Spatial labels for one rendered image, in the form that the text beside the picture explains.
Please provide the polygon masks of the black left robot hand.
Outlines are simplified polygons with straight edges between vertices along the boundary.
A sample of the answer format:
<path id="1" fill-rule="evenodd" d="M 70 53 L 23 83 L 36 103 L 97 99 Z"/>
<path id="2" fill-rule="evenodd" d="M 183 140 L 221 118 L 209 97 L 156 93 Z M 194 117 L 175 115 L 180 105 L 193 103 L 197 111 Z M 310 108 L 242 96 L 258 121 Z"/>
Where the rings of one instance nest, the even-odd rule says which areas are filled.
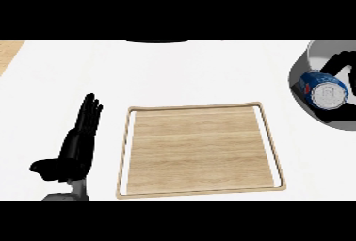
<path id="1" fill-rule="evenodd" d="M 29 171 L 35 172 L 44 181 L 78 181 L 85 178 L 91 168 L 94 153 L 94 136 L 103 106 L 88 93 L 82 99 L 73 128 L 67 131 L 56 159 L 33 161 Z"/>

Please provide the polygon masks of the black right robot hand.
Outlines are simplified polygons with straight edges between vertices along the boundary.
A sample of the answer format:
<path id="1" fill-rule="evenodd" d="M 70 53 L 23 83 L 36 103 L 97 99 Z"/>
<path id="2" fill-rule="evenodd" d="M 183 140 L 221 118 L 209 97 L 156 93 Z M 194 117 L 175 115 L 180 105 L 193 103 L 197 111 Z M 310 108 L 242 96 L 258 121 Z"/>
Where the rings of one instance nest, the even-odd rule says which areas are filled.
<path id="1" fill-rule="evenodd" d="M 356 51 L 341 51 L 335 54 L 320 68 L 320 72 L 335 76 L 345 66 L 349 67 L 347 80 L 351 94 L 356 96 Z M 356 121 L 356 104 L 342 104 L 335 110 L 321 111 L 320 119 L 323 122 Z"/>

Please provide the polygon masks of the blue can with pale lid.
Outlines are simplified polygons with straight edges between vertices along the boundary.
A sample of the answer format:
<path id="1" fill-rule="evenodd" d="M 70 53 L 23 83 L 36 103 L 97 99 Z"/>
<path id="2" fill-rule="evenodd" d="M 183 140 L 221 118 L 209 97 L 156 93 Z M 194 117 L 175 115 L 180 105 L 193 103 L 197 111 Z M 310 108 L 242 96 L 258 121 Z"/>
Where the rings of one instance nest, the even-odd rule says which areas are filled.
<path id="1" fill-rule="evenodd" d="M 305 102 L 314 108 L 333 110 L 344 105 L 348 95 L 345 85 L 329 73 L 305 72 L 298 79 L 298 85 Z"/>

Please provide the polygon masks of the pale wooden tray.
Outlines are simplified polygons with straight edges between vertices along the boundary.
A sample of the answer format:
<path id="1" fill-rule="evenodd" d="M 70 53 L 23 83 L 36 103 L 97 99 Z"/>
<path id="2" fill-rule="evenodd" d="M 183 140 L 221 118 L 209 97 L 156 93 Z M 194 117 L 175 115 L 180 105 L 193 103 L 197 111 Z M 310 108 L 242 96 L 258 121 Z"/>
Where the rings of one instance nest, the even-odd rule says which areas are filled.
<path id="1" fill-rule="evenodd" d="M 284 188 L 258 102 L 128 109 L 118 199 Z"/>

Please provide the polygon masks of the black rounded object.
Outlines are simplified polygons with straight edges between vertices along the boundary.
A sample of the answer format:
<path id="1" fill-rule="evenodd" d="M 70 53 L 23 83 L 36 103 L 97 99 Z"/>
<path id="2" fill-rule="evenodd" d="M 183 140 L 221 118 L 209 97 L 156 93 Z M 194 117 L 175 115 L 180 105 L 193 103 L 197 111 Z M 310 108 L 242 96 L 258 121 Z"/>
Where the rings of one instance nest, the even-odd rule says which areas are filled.
<path id="1" fill-rule="evenodd" d="M 147 44 L 168 44 L 168 43 L 187 42 L 187 40 L 126 40 L 126 42 L 147 43 Z"/>

